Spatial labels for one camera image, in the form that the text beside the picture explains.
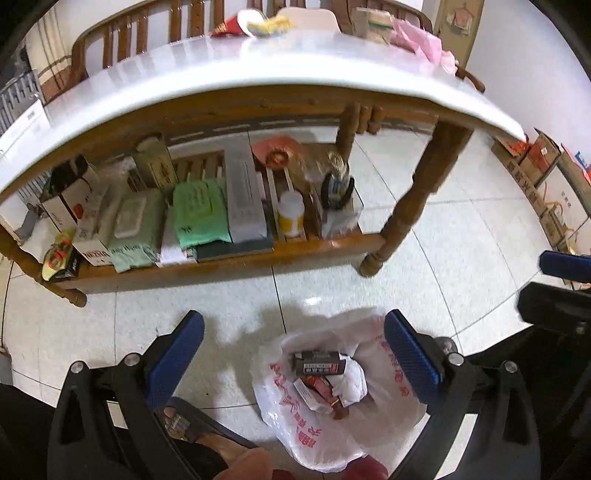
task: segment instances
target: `white table top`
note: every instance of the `white table top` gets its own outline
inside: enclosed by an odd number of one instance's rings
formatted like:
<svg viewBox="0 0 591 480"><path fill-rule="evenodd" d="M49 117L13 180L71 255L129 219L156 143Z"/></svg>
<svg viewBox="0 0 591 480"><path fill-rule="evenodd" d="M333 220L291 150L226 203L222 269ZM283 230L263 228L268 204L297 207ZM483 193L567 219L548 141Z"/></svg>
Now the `white table top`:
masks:
<svg viewBox="0 0 591 480"><path fill-rule="evenodd" d="M281 84L426 98L525 139L520 124L470 84L400 48L304 30L263 40L199 37L124 60L52 101L45 108L50 126L33 126L4 149L0 192L67 141L125 113L194 93Z"/></svg>

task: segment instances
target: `black box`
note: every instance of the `black box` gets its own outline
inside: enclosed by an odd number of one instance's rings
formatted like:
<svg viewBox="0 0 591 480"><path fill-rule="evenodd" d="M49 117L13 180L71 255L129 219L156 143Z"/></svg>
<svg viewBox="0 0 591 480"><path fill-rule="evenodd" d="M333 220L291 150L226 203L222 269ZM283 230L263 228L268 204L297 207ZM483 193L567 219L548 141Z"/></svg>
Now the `black box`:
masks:
<svg viewBox="0 0 591 480"><path fill-rule="evenodd" d="M338 352L320 350L296 353L294 355L295 374L301 375L342 375L346 360Z"/></svg>

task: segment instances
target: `white container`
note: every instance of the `white container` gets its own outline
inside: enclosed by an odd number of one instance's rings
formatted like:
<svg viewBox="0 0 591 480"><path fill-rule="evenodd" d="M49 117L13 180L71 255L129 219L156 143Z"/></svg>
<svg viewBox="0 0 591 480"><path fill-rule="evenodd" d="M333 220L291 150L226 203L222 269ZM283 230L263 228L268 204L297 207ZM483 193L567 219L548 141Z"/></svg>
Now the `white container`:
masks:
<svg viewBox="0 0 591 480"><path fill-rule="evenodd" d="M304 229L304 200L300 192L283 192L279 201L279 229L285 236L299 236Z"/></svg>

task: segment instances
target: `white wall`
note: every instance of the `white wall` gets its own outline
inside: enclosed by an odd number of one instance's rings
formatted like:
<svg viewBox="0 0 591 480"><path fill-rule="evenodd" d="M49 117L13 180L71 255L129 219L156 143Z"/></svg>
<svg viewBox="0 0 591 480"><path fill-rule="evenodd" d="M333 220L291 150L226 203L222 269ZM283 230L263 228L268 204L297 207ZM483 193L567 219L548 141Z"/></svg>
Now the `white wall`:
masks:
<svg viewBox="0 0 591 480"><path fill-rule="evenodd" d="M591 81L550 20L528 0L487 0L468 71L520 121L591 158Z"/></svg>

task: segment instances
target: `wooden table leg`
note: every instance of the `wooden table leg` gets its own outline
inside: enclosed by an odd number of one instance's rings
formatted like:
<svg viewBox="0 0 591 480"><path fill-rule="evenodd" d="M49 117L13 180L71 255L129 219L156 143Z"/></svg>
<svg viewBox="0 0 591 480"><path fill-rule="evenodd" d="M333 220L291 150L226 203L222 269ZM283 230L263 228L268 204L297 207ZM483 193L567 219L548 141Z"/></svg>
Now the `wooden table leg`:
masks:
<svg viewBox="0 0 591 480"><path fill-rule="evenodd" d="M385 240L384 246L365 257L359 266L361 276L373 277L400 246L421 217L429 195L439 189L451 172L471 135L472 130L468 128L442 121L437 123L414 172L413 186L398 201L380 232Z"/></svg>
<svg viewBox="0 0 591 480"><path fill-rule="evenodd" d="M375 106L371 110L371 118L368 122L368 132L375 135L382 128L382 122L386 118L386 110L380 106Z"/></svg>
<svg viewBox="0 0 591 480"><path fill-rule="evenodd" d="M353 142L355 142L355 134L359 126L359 111L361 110L360 103L349 103L345 106L345 110L340 116L339 131L336 134L336 150L343 158L344 162L349 161L351 150L353 149Z"/></svg>
<svg viewBox="0 0 591 480"><path fill-rule="evenodd" d="M28 275L58 297L67 299L77 307L86 305L86 295L81 291L66 290L55 283L44 281L41 278L41 264L30 253L21 250L15 239L2 226L0 226L0 253L9 260L15 261L25 275Z"/></svg>

